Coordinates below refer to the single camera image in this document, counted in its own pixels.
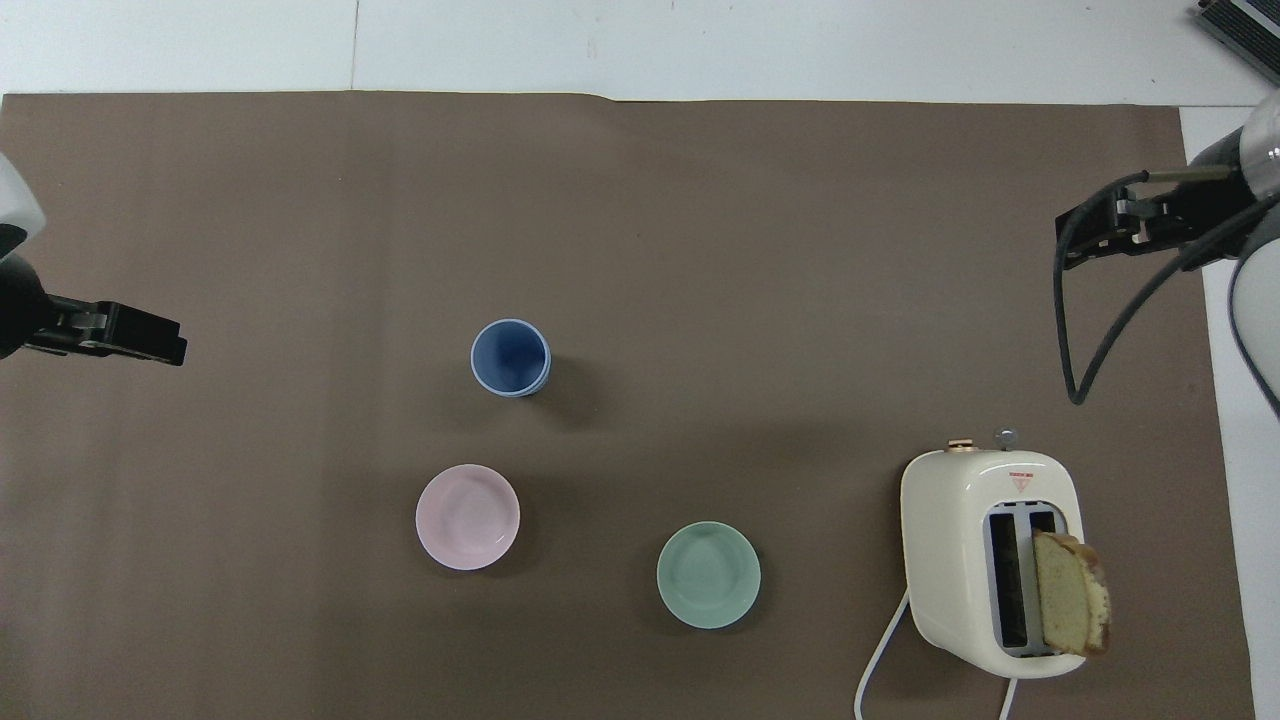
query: cup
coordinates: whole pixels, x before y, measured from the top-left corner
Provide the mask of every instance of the cup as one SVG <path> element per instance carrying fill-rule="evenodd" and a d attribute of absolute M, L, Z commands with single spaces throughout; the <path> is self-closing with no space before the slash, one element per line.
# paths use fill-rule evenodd
<path fill-rule="evenodd" d="M 494 395 L 534 395 L 550 373 L 552 348 L 543 333 L 525 320 L 489 323 L 471 343 L 471 374 Z"/>

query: green plate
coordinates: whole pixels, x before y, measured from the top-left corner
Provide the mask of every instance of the green plate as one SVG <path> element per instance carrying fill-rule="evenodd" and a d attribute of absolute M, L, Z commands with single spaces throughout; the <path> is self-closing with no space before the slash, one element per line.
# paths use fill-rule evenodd
<path fill-rule="evenodd" d="M 671 536 L 658 556 L 658 593 L 681 621 L 710 630 L 736 621 L 760 592 L 760 559 L 742 533 L 703 521 Z"/>

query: pink plate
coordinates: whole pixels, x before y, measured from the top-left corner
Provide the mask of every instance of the pink plate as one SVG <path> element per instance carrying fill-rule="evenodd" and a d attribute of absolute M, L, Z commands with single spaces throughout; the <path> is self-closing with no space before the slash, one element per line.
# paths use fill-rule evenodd
<path fill-rule="evenodd" d="M 484 465 L 436 475 L 417 500 L 417 539 L 436 562 L 477 570 L 507 552 L 520 529 L 520 501 L 507 478 Z"/>

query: white toaster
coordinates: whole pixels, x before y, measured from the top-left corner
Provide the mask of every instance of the white toaster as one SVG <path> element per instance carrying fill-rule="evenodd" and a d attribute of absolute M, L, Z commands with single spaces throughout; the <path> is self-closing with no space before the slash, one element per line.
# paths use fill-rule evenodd
<path fill-rule="evenodd" d="M 1052 457 L 951 441 L 902 473 L 902 556 L 920 635 L 1005 678 L 1048 678 L 1083 657 L 1044 644 L 1032 530 L 1084 542 L 1071 477 Z"/>

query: bread slice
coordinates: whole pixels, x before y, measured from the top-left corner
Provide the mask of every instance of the bread slice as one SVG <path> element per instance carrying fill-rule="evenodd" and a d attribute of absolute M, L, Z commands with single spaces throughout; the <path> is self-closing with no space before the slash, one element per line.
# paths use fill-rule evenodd
<path fill-rule="evenodd" d="M 1073 655 L 1102 655 L 1111 634 L 1111 598 L 1098 553 L 1066 534 L 1036 530 L 1032 542 L 1044 643 Z"/>

